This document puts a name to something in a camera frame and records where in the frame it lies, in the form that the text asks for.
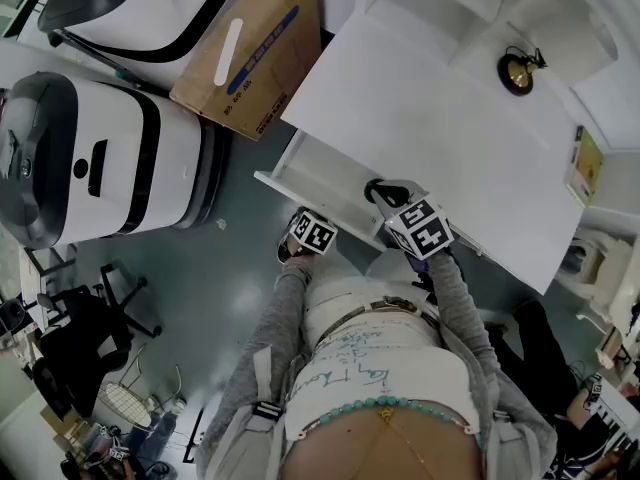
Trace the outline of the white desk with hutch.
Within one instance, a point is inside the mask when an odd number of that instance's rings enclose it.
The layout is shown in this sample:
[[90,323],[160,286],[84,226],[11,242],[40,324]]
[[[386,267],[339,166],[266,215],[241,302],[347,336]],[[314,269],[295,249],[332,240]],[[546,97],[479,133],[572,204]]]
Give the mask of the white desk with hutch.
[[497,64],[509,46],[533,51],[523,16],[538,1],[355,0],[283,119],[426,189],[469,244],[542,293],[583,214],[565,186],[577,127],[603,151],[640,150],[640,0],[585,0],[617,61],[573,87],[537,70],[516,96]]

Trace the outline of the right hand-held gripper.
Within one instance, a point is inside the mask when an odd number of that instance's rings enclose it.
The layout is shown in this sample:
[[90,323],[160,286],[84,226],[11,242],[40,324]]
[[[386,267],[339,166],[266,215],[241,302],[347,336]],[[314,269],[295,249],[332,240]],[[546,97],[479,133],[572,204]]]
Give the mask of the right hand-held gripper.
[[378,194],[373,195],[387,220],[386,230],[401,249],[418,260],[426,260],[454,241],[442,208],[434,198],[422,198],[427,194],[410,180],[384,180],[378,184]]

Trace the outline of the cream ornate vanity table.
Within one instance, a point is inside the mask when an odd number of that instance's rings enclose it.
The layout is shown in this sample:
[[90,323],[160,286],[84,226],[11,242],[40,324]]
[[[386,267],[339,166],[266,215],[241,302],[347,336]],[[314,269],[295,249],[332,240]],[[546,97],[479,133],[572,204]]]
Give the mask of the cream ornate vanity table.
[[586,300],[602,320],[631,333],[636,325],[632,308],[640,302],[640,234],[628,241],[578,229],[555,280]]

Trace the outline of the person's right leg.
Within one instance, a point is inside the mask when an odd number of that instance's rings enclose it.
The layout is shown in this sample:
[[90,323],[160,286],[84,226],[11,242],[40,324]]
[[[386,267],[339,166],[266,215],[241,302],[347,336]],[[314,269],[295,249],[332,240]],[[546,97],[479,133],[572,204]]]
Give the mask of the person's right leg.
[[397,249],[387,249],[372,261],[366,277],[386,289],[386,294],[407,300],[424,301],[433,293],[413,270],[405,254]]

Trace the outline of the white plastic bin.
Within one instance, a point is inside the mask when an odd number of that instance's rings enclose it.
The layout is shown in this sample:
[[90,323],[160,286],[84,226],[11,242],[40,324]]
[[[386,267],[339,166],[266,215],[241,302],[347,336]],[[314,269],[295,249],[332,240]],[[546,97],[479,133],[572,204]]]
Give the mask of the white plastic bin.
[[319,139],[296,131],[275,167],[254,177],[368,246],[387,249],[380,235],[384,217],[364,196],[378,174]]

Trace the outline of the person's torso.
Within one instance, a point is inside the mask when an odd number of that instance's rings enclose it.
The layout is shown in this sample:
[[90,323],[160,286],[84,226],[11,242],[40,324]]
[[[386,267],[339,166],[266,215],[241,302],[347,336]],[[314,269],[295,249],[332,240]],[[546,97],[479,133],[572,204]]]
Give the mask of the person's torso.
[[199,480],[542,480],[557,437],[502,371],[488,383],[445,343],[438,302],[386,294],[331,323],[305,320],[280,397],[271,352],[258,400],[217,413]]

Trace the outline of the person's left forearm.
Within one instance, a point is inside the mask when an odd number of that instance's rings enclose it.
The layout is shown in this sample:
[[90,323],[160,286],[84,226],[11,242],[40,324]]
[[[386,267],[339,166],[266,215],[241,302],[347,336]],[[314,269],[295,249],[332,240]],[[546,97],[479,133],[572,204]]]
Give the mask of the person's left forearm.
[[276,280],[272,297],[247,341],[224,390],[218,414],[232,415],[258,400],[253,356],[268,348],[271,352],[269,394],[280,397],[290,362],[298,355],[304,298],[313,276],[312,256],[289,259]]

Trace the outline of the black office chair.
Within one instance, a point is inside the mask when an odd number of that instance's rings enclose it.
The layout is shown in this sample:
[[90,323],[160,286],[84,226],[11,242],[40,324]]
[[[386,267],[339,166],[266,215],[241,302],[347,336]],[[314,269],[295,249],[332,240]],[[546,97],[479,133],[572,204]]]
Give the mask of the black office chair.
[[149,330],[125,312],[125,307],[147,287],[138,279],[122,300],[113,292],[108,274],[110,264],[100,269],[102,282],[64,290],[52,297],[39,294],[37,302],[59,311],[63,303],[69,319],[62,327],[50,326],[36,341],[41,356],[32,367],[33,381],[54,415],[62,421],[69,412],[92,415],[105,376],[125,366],[132,350],[134,330],[152,339],[162,328]]

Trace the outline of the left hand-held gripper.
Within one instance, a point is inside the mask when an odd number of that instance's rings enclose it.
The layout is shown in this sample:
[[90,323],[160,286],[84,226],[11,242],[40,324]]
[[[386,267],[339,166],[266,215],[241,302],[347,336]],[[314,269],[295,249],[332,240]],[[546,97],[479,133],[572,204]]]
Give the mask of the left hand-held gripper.
[[299,207],[287,224],[277,248],[281,264],[290,258],[324,256],[337,236],[337,228],[326,218],[306,207]]

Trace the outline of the white and black machine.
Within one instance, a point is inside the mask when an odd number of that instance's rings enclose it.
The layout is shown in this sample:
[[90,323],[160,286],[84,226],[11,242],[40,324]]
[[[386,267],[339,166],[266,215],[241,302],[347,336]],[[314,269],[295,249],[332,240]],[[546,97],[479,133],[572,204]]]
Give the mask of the white and black machine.
[[0,224],[35,250],[198,226],[230,139],[154,94],[31,74],[0,98]]
[[170,90],[237,0],[48,0],[39,30],[128,76]]

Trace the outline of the green book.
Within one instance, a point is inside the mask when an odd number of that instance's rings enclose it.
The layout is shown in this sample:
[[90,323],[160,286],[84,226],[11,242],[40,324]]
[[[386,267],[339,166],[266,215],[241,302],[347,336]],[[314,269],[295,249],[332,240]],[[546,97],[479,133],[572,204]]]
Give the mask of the green book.
[[589,131],[577,127],[572,144],[565,186],[582,207],[587,207],[594,196],[604,155]]

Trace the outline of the brown cardboard box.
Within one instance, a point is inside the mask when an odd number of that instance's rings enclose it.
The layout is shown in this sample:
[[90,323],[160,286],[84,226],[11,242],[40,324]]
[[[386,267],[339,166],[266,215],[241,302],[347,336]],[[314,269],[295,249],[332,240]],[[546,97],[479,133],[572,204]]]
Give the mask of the brown cardboard box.
[[237,0],[197,47],[170,97],[259,140],[320,55],[319,0]]

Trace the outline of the person's right forearm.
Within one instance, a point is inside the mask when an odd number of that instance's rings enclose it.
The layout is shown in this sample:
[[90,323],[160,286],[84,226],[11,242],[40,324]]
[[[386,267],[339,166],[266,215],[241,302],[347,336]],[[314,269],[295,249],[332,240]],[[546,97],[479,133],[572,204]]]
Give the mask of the person's right forearm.
[[427,264],[446,345],[473,363],[488,383],[495,382],[497,356],[454,257],[447,250],[441,251],[428,258]]

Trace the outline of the person's left leg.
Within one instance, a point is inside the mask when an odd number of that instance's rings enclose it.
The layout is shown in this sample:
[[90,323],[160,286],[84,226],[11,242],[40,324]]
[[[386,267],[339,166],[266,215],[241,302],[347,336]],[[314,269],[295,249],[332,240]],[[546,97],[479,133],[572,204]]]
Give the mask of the person's left leg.
[[383,288],[340,253],[330,251],[313,262],[312,279],[305,294],[305,320],[333,323],[356,310],[370,310],[385,295]]

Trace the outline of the white shade table lamp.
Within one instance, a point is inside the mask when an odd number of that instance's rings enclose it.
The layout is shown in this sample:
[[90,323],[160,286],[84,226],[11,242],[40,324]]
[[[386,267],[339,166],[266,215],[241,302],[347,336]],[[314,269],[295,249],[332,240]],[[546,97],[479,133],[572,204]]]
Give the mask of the white shade table lamp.
[[532,92],[537,70],[549,68],[573,87],[618,60],[611,31],[585,0],[539,0],[525,10],[523,25],[533,51],[509,46],[497,64],[501,81],[516,96]]

